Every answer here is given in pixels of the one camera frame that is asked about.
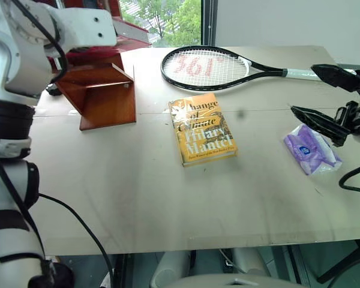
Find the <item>table surface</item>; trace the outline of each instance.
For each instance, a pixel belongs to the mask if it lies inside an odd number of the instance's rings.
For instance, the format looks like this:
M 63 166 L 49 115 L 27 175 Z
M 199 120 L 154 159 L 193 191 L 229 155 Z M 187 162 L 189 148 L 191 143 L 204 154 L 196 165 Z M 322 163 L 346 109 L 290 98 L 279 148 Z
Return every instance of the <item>table surface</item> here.
M 333 63 L 322 47 L 231 47 L 266 65 Z M 183 168 L 167 103 L 195 95 L 166 83 L 161 59 L 171 49 L 122 55 L 134 73 L 137 122 L 79 131 L 65 97 L 44 94 L 31 128 L 28 161 L 40 192 L 71 205 L 108 253 L 194 250 L 360 238 L 360 193 L 338 180 L 360 166 L 360 144 L 336 148 L 333 173 L 306 176 L 283 143 L 299 121 L 289 106 L 334 115 L 357 94 L 321 82 L 258 79 L 216 93 L 236 140 L 237 157 Z M 360 175 L 349 181 L 360 186 Z M 49 255 L 99 254 L 79 222 L 46 199 L 31 208 Z

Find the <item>tennis racket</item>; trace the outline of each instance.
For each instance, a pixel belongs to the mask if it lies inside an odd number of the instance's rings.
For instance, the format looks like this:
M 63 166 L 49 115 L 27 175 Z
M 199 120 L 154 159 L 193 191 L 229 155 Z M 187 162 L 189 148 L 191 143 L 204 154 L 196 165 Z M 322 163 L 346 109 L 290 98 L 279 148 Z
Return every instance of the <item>tennis racket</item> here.
M 320 81 L 312 70 L 269 67 L 211 46 L 175 49 L 161 62 L 161 75 L 175 86 L 196 91 L 226 89 L 269 76 Z

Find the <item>book cover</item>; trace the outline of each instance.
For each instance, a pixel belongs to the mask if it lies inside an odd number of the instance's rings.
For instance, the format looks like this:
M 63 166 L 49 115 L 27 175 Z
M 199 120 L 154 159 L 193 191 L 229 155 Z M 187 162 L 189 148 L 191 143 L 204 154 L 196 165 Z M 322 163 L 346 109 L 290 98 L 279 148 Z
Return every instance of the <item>book cover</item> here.
M 213 93 L 169 103 L 183 166 L 235 156 L 237 146 Z

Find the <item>white wall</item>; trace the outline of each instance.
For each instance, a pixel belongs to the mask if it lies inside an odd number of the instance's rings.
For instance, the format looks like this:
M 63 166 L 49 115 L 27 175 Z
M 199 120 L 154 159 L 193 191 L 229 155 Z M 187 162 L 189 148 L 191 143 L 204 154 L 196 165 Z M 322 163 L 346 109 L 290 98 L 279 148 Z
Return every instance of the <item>white wall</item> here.
M 216 46 L 319 45 L 360 65 L 360 0 L 218 0 Z

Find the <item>wooden stand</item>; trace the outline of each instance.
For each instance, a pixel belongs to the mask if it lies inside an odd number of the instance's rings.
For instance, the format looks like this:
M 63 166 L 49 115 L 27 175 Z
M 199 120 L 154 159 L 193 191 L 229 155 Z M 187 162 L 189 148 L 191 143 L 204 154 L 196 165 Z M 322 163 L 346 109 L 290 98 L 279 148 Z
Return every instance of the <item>wooden stand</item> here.
M 136 122 L 133 79 L 113 63 L 74 67 L 57 86 L 81 114 L 80 130 Z

